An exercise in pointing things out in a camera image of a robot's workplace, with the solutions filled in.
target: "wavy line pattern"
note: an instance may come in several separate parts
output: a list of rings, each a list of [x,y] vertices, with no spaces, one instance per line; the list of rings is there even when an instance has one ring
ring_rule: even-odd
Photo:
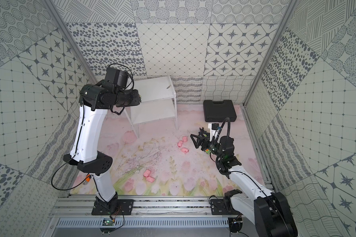
[[[203,77],[171,77],[177,103],[200,103]]]
[[[278,190],[311,175],[308,164],[302,154],[298,152],[296,144],[292,142],[290,133],[279,114],[264,131],[260,142],[265,145],[263,152],[271,165],[268,169],[271,169],[272,174],[277,174],[280,184],[285,183],[285,186],[277,187]]]
[[[314,175],[281,191],[301,236],[349,236]]]

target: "black carrying case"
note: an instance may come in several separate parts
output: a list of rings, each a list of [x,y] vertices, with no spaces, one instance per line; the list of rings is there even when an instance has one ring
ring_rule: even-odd
[[[235,108],[231,100],[203,102],[204,120],[206,122],[223,122],[226,117],[234,122],[237,118]]]

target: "star pattern tile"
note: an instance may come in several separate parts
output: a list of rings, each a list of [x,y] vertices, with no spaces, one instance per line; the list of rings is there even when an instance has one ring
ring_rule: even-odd
[[[256,76],[277,24],[210,24],[204,75]]]
[[[20,53],[18,58],[65,110],[70,109],[67,100],[77,98],[79,90],[88,83],[87,75],[58,29]]]

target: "black cable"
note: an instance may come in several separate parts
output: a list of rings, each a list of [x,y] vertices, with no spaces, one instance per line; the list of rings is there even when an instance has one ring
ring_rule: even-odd
[[[211,152],[209,153],[209,157],[211,158],[211,160],[212,160],[213,162],[215,162],[214,159],[212,159],[212,157],[211,157]]]
[[[75,155],[74,155],[73,157],[71,157],[71,159],[68,160],[65,164],[69,163],[69,162],[76,156],[76,154],[77,154],[77,151],[78,151],[78,142],[79,142],[79,139],[80,139],[80,133],[82,132],[83,121],[84,121],[84,105],[83,105],[83,117],[82,117],[82,122],[81,122],[80,130],[79,130],[77,145],[76,145],[76,147],[75,147]],[[85,177],[82,182],[80,182],[77,186],[72,187],[72,188],[61,189],[61,188],[55,187],[54,184],[53,184],[53,178],[54,178],[55,174],[58,172],[58,170],[59,170],[60,168],[62,168],[65,164],[61,165],[61,166],[54,172],[54,174],[53,174],[53,176],[52,176],[52,180],[51,180],[52,187],[55,188],[55,189],[57,189],[57,190],[60,190],[60,191],[67,191],[67,190],[71,190],[71,189],[73,189],[73,188],[76,188],[76,187],[78,187],[79,185],[81,185],[81,184],[84,182],[84,180],[86,180],[86,178],[87,178],[87,177]]]
[[[233,224],[237,221],[237,219],[241,216],[242,214],[238,215],[235,219],[233,219],[233,222],[231,224],[231,226],[229,227],[229,236],[231,237],[231,229],[232,229],[232,226]]]

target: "pink toy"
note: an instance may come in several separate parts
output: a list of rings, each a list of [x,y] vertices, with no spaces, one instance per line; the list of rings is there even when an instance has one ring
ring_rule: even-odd
[[[156,180],[156,179],[155,179],[155,178],[152,178],[152,177],[150,177],[150,176],[149,176],[149,177],[147,177],[147,181],[148,181],[148,182],[153,183],[153,182],[154,182],[154,180]]]
[[[144,172],[144,177],[149,177],[149,176],[150,176],[150,173],[151,173],[151,171],[147,169],[147,170]]]
[[[187,152],[189,152],[189,149],[187,149],[187,148],[184,147],[184,148],[181,149],[181,152],[183,152],[183,153],[186,154]]]

